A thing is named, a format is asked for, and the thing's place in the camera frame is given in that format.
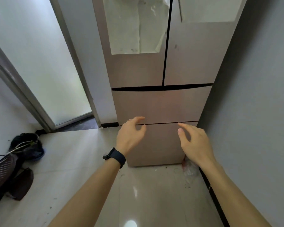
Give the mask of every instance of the clear plastic bag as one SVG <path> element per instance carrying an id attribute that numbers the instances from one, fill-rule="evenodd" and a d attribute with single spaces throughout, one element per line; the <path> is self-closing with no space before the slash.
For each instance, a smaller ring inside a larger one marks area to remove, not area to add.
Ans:
<path id="1" fill-rule="evenodd" d="M 185 175 L 186 182 L 189 184 L 193 183 L 193 180 L 200 174 L 199 166 L 189 160 L 186 156 L 182 162 L 182 168 Z"/>

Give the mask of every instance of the smartwatch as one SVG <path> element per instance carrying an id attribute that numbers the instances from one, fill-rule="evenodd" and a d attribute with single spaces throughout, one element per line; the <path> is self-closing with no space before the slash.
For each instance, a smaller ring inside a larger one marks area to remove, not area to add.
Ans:
<path id="1" fill-rule="evenodd" d="M 103 159 L 107 160 L 113 158 L 115 160 L 117 160 L 120 163 L 120 169 L 124 166 L 125 162 L 126 162 L 126 158 L 125 156 L 120 153 L 119 151 L 117 151 L 114 147 L 111 149 L 111 151 L 108 153 L 108 155 L 104 155 Z"/>

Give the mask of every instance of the door frame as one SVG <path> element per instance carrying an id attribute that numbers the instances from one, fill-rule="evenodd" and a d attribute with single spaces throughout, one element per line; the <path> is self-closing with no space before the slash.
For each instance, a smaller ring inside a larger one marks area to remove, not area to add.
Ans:
<path id="1" fill-rule="evenodd" d="M 55 124 L 49 115 L 46 113 L 44 108 L 41 106 L 37 98 L 34 94 L 30 91 L 29 87 L 26 85 L 22 77 L 19 75 L 15 67 L 12 65 L 10 60 L 4 54 L 2 49 L 0 48 L 0 78 L 4 81 L 4 83 L 11 89 L 11 91 L 16 95 L 16 97 L 23 103 L 26 109 L 34 116 L 34 118 L 40 123 L 43 129 L 47 132 L 53 132 L 54 130 L 67 126 L 71 123 L 77 122 L 89 116 L 94 116 L 97 122 L 98 127 L 101 127 L 101 122 L 99 116 L 96 111 L 96 107 L 93 102 L 93 98 L 89 91 L 82 67 L 80 65 L 76 50 L 72 43 L 72 39 L 68 32 L 68 28 L 66 26 L 60 5 L 58 0 L 50 0 L 50 3 L 53 7 L 53 11 L 56 15 L 57 21 L 59 23 L 60 29 L 64 36 L 65 42 L 67 44 L 68 50 L 71 54 L 72 60 L 76 67 L 77 73 L 79 75 L 81 84 L 85 91 L 87 100 L 90 104 L 92 112 L 80 115 L 76 118 L 73 118 L 69 121 Z"/>

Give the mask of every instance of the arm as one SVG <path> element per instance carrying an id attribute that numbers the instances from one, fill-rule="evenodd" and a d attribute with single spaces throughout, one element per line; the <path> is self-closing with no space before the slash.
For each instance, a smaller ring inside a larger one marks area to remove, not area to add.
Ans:
<path id="1" fill-rule="evenodd" d="M 116 149 L 125 157 L 144 137 L 146 125 L 137 131 L 136 123 L 144 117 L 135 117 L 121 127 Z M 111 186 L 117 176 L 120 163 L 110 158 L 97 169 L 79 191 L 68 201 L 48 227 L 91 227 L 96 224 Z"/>
<path id="2" fill-rule="evenodd" d="M 229 225 L 231 227 L 270 227 L 271 225 L 231 181 L 222 166 L 216 161 L 205 131 L 184 123 L 179 123 L 179 126 L 185 128 L 191 136 L 191 141 L 188 141 L 183 129 L 178 129 L 183 151 L 205 173 Z"/>

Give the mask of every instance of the glass panel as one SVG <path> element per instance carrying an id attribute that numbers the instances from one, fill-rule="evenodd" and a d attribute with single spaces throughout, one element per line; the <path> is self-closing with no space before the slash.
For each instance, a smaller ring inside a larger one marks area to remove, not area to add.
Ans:
<path id="1" fill-rule="evenodd" d="M 0 47 L 55 124 L 91 112 L 49 0 L 0 0 Z"/>
<path id="2" fill-rule="evenodd" d="M 179 0 L 183 23 L 235 21 L 242 0 Z"/>
<path id="3" fill-rule="evenodd" d="M 103 0 L 111 54 L 158 53 L 170 0 Z"/>

